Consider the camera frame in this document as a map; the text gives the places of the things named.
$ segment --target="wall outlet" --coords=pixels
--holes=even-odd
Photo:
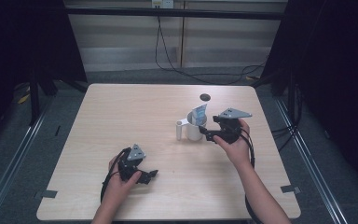
[[[152,0],[152,8],[162,8],[162,0]]]
[[[173,0],[162,0],[163,8],[173,8]]]

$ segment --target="black cable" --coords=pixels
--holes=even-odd
[[[114,173],[112,173],[112,172],[113,172],[113,169],[115,168],[116,163],[118,162],[118,160],[120,159],[121,155],[123,155],[124,152],[125,152],[125,149],[121,150],[120,153],[118,153],[118,155],[116,156],[115,160],[112,163],[112,166],[109,169],[109,173],[107,173],[107,175],[106,175],[106,178],[103,182],[103,188],[101,189],[101,202],[103,201],[103,196],[106,191],[107,185],[109,184],[110,178],[112,178],[113,175],[118,173],[118,171],[114,172]]]
[[[239,137],[241,137],[246,142],[246,144],[249,147],[249,151],[250,151],[250,157],[251,157],[250,160],[251,160],[252,167],[255,168],[255,150],[254,150],[251,135],[248,132],[246,132],[243,128],[240,128],[240,130],[242,132],[245,132],[248,135],[249,139],[247,139],[242,133],[238,133],[236,130],[232,129],[230,126],[228,126],[224,123],[221,123],[221,124],[223,126],[225,126],[226,128],[230,129],[233,133],[236,133]],[[254,210],[252,209],[252,206],[249,204],[248,198],[246,197],[246,192],[245,192],[245,205],[246,205],[246,209],[248,210],[248,213],[251,216],[252,220],[257,224],[262,224],[263,222],[260,221],[260,219],[255,214]]]
[[[294,125],[290,125],[290,126],[287,126],[287,127],[284,127],[284,128],[281,128],[281,129],[277,129],[277,130],[272,130],[271,132],[272,133],[279,133],[279,132],[283,132],[283,131],[286,131],[289,129],[289,128],[293,128]]]
[[[307,39],[306,46],[305,46],[305,48],[304,48],[304,50],[303,50],[303,52],[302,52],[302,54],[301,54],[300,62],[299,62],[298,64],[301,64],[301,62],[303,62],[304,59],[305,59],[307,49],[308,49],[308,47],[310,46],[310,40],[311,40],[311,38],[314,36],[314,33],[315,33],[315,30],[316,30],[317,24],[318,24],[318,22],[319,22],[319,19],[320,19],[321,16],[322,16],[322,11],[324,10],[324,7],[325,7],[325,5],[326,5],[326,2],[327,2],[327,0],[324,0],[323,4],[322,4],[322,6],[321,6],[321,9],[319,10],[318,15],[317,15],[317,17],[316,17],[316,20],[315,20],[315,22],[314,22],[313,25],[312,25],[309,38]],[[292,125],[294,128],[293,128],[293,131],[292,131],[291,134],[290,134],[289,139],[283,144],[282,147],[280,147],[279,151],[281,151],[281,150],[284,148],[284,146],[287,145],[287,143],[290,141],[290,139],[291,139],[291,138],[293,137],[293,135],[296,133],[296,129],[297,129],[298,123],[299,123],[300,120],[301,120],[301,109],[302,109],[303,96],[302,96],[302,94],[300,94],[300,97],[298,97],[298,94],[300,93],[299,90],[298,90],[298,87],[296,88],[296,91],[297,91],[297,106],[298,106],[298,111],[299,111],[299,112],[297,113],[298,117],[297,117],[297,119],[295,120],[295,124]]]
[[[283,150],[283,148],[290,142],[290,140],[293,138],[293,136],[296,134],[296,131],[298,129],[298,124],[301,121],[302,117],[302,106],[303,106],[303,95],[300,92],[299,88],[296,87],[296,103],[297,103],[297,118],[294,121],[294,123],[287,128],[281,129],[282,131],[286,130],[287,132],[290,132],[289,138],[283,143],[283,145],[278,149],[279,152]],[[283,136],[283,134],[278,134],[274,136],[274,139],[277,139],[279,137]]]
[[[286,136],[288,132],[289,132],[289,130],[285,130],[284,133],[274,134],[274,135],[273,135],[273,136],[274,136],[274,140],[277,140],[277,139],[279,139],[279,138],[282,138],[282,137]]]
[[[159,63],[158,63],[158,60],[157,60],[157,51],[158,51],[158,42],[159,42],[159,35],[161,35],[161,39],[162,39],[162,43],[164,45],[164,49],[165,49],[165,54],[166,54],[166,57],[168,59],[168,62],[170,64],[170,67],[171,68],[164,68],[162,67]],[[165,39],[164,39],[164,34],[162,33],[162,29],[161,29],[161,21],[160,21],[160,17],[158,17],[158,35],[157,35],[157,43],[156,43],[156,48],[155,48],[155,62],[156,62],[156,65],[164,70],[164,71],[169,71],[169,72],[176,72],[182,76],[185,76],[185,77],[191,77],[191,78],[194,78],[196,79],[197,81],[200,81],[200,82],[204,82],[204,83],[207,83],[207,84],[212,84],[212,85],[231,85],[231,84],[235,84],[239,81],[241,81],[243,79],[243,76],[244,75],[248,75],[248,74],[251,74],[253,73],[254,71],[256,71],[257,69],[259,69],[260,67],[264,67],[264,63],[261,63],[259,65],[249,65],[249,66],[246,66],[242,69],[241,73],[239,74],[224,74],[224,73],[219,73],[219,74],[209,74],[209,73],[204,73],[204,74],[189,74],[189,73],[186,73],[184,71],[179,71],[177,70],[175,67],[173,67],[172,65],[172,62],[171,62],[171,59],[168,55],[168,51],[167,51],[167,46],[165,44]],[[246,72],[244,73],[244,71],[249,68],[249,67],[255,67],[255,69],[253,69],[252,71],[250,72]],[[198,78],[197,76],[232,76],[232,77],[238,77],[237,79],[233,80],[233,81],[229,81],[229,82],[226,82],[226,83],[215,83],[215,82],[210,82],[210,81],[206,81],[204,79],[201,79],[201,78]]]

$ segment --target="white wall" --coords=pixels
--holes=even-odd
[[[151,7],[150,1],[65,0],[67,6]],[[282,1],[174,1],[175,8],[283,12]],[[70,15],[86,71],[156,68],[158,19]],[[161,18],[174,66],[245,66],[265,61],[278,21]],[[161,37],[158,62],[169,66]]]

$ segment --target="white cup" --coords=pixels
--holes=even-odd
[[[176,139],[181,140],[182,139],[182,127],[186,126],[186,137],[188,140],[191,141],[199,141],[203,134],[200,133],[200,128],[197,125],[194,125],[191,123],[193,119],[193,113],[190,112],[187,114],[187,119],[180,119],[176,121]],[[204,121],[200,126],[204,127],[206,126],[206,116],[204,118]]]

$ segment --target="gray floor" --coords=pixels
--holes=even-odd
[[[186,71],[191,73],[239,74],[241,70],[242,68],[234,67],[192,68]],[[256,71],[251,76],[257,76],[259,72]],[[205,84],[189,76],[162,70],[89,73],[88,78],[89,84],[97,82]],[[197,76],[197,78],[204,78],[204,80],[214,84],[226,84],[237,80],[238,76],[204,75]],[[241,81],[233,85],[248,85],[251,82],[243,77]],[[49,100],[51,100],[51,105],[48,107],[38,134],[15,175],[5,199],[2,201],[0,223],[42,223],[35,215],[40,200],[36,199],[34,195],[39,190],[46,189],[84,97],[84,93],[74,90],[66,84],[58,82],[57,86],[59,91],[55,97],[49,99],[43,94],[41,96],[42,105],[46,105]],[[15,99],[0,124],[0,177],[5,172],[28,130],[29,101],[22,105],[16,103],[24,91],[25,89],[20,89],[15,92]],[[285,127],[276,99],[269,92],[269,85],[257,88],[256,92],[270,129],[278,130]],[[324,179],[336,197],[347,222],[358,223],[358,174],[345,162],[335,143],[325,138],[323,127],[319,125],[317,119],[308,111],[306,106],[304,106],[302,115],[299,130],[310,149],[312,158],[324,175]],[[288,137],[289,134],[287,133],[276,138],[277,147],[280,147]],[[294,219],[293,223],[334,223],[293,141],[284,147],[281,156],[292,185],[301,189],[301,193],[298,193],[296,197],[302,214],[299,218]],[[203,223],[240,223],[240,221],[206,221]]]

